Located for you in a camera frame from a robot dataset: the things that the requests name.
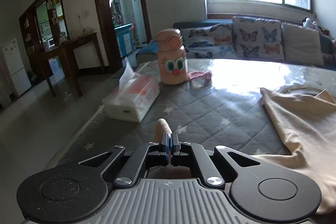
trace sofa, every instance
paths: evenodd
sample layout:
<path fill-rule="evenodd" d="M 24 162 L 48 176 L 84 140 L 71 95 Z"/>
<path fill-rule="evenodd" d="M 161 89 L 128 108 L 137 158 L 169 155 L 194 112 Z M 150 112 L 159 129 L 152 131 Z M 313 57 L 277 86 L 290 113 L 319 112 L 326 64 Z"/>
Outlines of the sofa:
<path fill-rule="evenodd" d="M 232 20 L 177 22 L 187 58 L 241 59 L 336 70 L 331 38 L 317 30 L 275 19 L 233 17 Z M 156 42 L 138 51 L 138 65 L 156 60 Z"/>

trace black circular pad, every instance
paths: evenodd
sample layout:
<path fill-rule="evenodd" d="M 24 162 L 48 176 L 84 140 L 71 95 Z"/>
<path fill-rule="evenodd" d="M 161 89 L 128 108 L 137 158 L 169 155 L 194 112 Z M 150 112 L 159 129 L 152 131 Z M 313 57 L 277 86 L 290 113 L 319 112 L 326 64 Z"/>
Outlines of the black circular pad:
<path fill-rule="evenodd" d="M 273 200 L 287 200 L 297 193 L 295 184 L 285 179 L 266 179 L 258 188 L 262 195 Z"/>
<path fill-rule="evenodd" d="M 41 187 L 41 194 L 50 200 L 66 200 L 79 192 L 79 184 L 72 179 L 52 179 Z"/>
<path fill-rule="evenodd" d="M 27 178 L 16 194 L 22 214 L 38 223 L 76 222 L 91 215 L 108 196 L 100 173 L 71 163 Z"/>
<path fill-rule="evenodd" d="M 260 161 L 260 165 L 239 168 L 230 197 L 253 218 L 292 223 L 316 212 L 321 193 L 309 177 Z"/>

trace gray star-patterned tablecloth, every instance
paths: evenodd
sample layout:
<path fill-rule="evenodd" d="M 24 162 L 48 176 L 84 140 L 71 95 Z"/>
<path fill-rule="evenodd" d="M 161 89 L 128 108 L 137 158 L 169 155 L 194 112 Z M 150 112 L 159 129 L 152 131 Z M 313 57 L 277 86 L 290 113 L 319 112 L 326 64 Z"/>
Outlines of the gray star-patterned tablecloth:
<path fill-rule="evenodd" d="M 200 143 L 205 149 L 225 145 L 250 155 L 288 154 L 260 103 L 260 88 L 281 90 L 305 86 L 336 93 L 336 72 L 314 67 L 228 59 L 188 59 L 189 71 L 211 71 L 204 80 L 182 85 L 160 85 L 160 94 L 141 123 L 110 119 L 100 106 L 73 136 L 59 164 L 113 145 L 133 150 L 151 141 L 159 118 L 167 120 L 179 141 Z M 157 62 L 142 64 L 137 72 L 154 74 Z"/>

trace gray ribbed plate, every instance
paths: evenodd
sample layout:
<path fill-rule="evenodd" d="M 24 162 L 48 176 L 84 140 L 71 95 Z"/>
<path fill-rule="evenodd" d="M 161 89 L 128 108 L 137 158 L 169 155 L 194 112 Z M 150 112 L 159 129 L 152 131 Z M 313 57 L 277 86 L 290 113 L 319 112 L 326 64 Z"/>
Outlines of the gray ribbed plate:
<path fill-rule="evenodd" d="M 196 179 L 141 179 L 130 189 L 115 190 L 92 217 L 78 224 L 256 224 L 240 214 L 220 190 Z"/>

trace metal screw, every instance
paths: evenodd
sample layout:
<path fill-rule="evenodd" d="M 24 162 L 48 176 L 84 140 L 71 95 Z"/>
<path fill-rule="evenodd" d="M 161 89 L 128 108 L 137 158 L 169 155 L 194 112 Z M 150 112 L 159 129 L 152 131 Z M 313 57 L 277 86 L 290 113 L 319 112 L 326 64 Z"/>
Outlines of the metal screw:
<path fill-rule="evenodd" d="M 219 177 L 209 177 L 207 179 L 207 183 L 210 185 L 221 185 L 223 183 L 223 180 Z"/>
<path fill-rule="evenodd" d="M 115 183 L 118 185 L 129 185 L 132 183 L 132 180 L 127 177 L 120 177 L 115 179 Z"/>

